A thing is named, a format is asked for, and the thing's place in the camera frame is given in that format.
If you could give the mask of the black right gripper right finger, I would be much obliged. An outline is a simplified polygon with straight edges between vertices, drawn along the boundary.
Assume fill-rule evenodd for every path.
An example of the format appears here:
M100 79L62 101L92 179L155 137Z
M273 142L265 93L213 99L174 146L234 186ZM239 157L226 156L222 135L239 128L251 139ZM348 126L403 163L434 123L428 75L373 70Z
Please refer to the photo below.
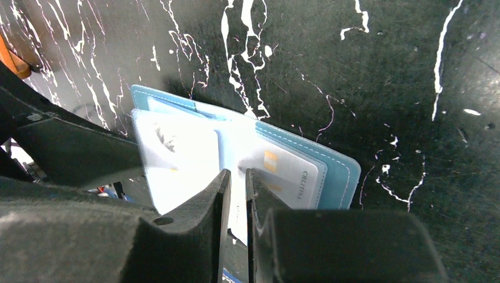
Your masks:
M292 209L246 171L250 282L448 282L425 226L393 210Z

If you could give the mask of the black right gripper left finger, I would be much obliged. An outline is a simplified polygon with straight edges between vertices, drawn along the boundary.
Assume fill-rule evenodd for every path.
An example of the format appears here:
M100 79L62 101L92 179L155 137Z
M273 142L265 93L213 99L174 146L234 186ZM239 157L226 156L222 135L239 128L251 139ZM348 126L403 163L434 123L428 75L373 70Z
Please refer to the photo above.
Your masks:
M2 282L221 282L231 174L172 211L1 178Z

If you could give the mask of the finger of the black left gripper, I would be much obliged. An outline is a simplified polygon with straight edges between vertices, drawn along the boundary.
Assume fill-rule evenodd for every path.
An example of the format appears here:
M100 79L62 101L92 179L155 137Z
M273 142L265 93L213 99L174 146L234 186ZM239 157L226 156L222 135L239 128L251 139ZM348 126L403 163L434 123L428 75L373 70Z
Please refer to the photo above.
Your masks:
M53 104L43 95L25 84L3 63L1 63L1 106L12 116L21 113L46 114L105 136L115 139L126 138Z
M94 187L144 173L135 142L89 122L18 116L11 136L58 185Z

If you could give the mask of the white card gold chip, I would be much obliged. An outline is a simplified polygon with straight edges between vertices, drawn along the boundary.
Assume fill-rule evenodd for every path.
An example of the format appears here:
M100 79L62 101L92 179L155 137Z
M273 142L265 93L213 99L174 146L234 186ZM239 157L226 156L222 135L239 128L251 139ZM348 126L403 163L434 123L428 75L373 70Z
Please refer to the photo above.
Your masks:
M220 131L221 165L232 173L228 227L247 243L245 174L255 169L264 183L291 208L317 207L326 167L284 144L260 134L231 135Z

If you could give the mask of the blue leather card holder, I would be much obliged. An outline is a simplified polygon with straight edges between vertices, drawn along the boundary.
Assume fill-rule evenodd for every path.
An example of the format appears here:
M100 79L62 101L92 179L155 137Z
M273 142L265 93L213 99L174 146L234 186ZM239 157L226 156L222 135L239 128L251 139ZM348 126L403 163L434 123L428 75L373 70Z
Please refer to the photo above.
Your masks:
M317 197L315 209L349 208L361 173L360 165L354 159L264 121L226 108L141 85L132 86L130 92L134 109L180 114L183 117L198 119L214 129L217 134L220 131L237 136L260 134L313 158L326 167L322 190Z

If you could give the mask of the white card yellow logo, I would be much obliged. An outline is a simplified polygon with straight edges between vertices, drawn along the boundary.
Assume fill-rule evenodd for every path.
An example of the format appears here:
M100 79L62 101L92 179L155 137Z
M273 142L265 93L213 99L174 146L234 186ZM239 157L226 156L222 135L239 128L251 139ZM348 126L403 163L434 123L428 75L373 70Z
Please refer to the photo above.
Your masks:
M219 174L219 137L198 119L131 112L153 206L165 214L204 190Z

